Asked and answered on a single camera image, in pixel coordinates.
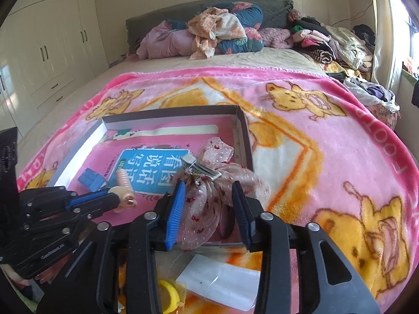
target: headboard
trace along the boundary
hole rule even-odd
[[[129,52],[133,53],[135,51],[137,39],[145,37],[153,27],[163,20],[172,19],[186,22],[210,6],[229,1],[250,2],[261,7],[263,10],[261,29],[267,27],[286,28],[286,14],[294,6],[293,0],[201,0],[157,9],[126,20]]]

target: bolt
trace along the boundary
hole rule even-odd
[[[311,223],[307,224],[307,227],[312,232],[318,232],[320,230],[320,225],[318,225],[317,223],[314,223],[314,222],[311,222]]]
[[[274,215],[268,212],[261,213],[261,219],[264,219],[265,221],[271,221],[274,219]]]
[[[152,219],[157,218],[157,214],[154,211],[148,211],[144,214],[144,218],[151,221]]]
[[[100,222],[98,224],[97,228],[100,232],[104,232],[105,230],[109,229],[109,223],[108,222]]]

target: white wardrobe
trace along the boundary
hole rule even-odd
[[[18,0],[0,28],[0,130],[24,136],[107,69],[95,0]]]

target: white curtain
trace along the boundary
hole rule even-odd
[[[373,0],[373,3],[377,29],[372,80],[397,94],[405,55],[401,49],[406,37],[410,37],[409,28],[403,34],[401,28],[406,22],[397,13],[396,0]]]

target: yellow ring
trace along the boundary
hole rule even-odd
[[[165,290],[167,290],[167,293],[169,294],[170,303],[167,308],[163,308],[163,314],[169,314],[176,310],[176,308],[179,306],[181,298],[176,288],[173,287],[169,282],[165,280],[159,280],[158,284],[165,288]]]

